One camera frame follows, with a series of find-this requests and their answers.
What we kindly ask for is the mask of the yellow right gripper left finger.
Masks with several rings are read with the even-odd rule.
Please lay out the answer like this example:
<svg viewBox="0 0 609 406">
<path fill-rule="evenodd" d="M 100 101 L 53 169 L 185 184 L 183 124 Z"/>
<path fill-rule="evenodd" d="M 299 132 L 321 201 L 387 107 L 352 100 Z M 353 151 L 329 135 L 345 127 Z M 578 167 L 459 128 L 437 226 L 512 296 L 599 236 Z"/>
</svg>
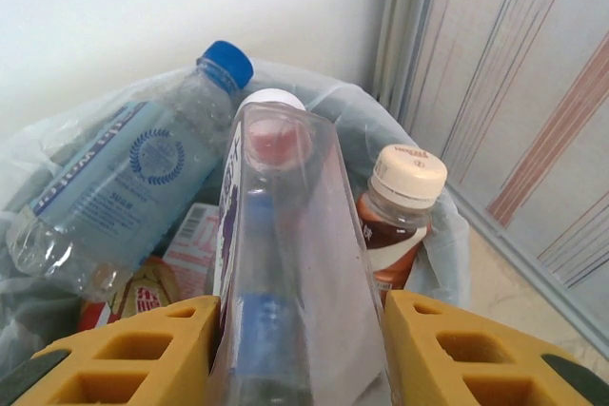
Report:
<svg viewBox="0 0 609 406">
<path fill-rule="evenodd" d="M 201 405 L 219 300 L 201 296 L 61 338 L 20 366 L 16 405 Z"/>
</svg>

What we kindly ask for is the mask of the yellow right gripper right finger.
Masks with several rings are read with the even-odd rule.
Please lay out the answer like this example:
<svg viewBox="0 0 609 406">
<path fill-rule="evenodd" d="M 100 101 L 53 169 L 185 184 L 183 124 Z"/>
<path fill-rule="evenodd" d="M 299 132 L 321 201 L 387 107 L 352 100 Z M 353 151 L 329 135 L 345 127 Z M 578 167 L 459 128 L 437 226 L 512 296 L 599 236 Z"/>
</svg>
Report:
<svg viewBox="0 0 609 406">
<path fill-rule="evenodd" d="M 605 405 L 607 383 L 558 346 L 391 291 L 384 316 L 406 405 Z"/>
</svg>

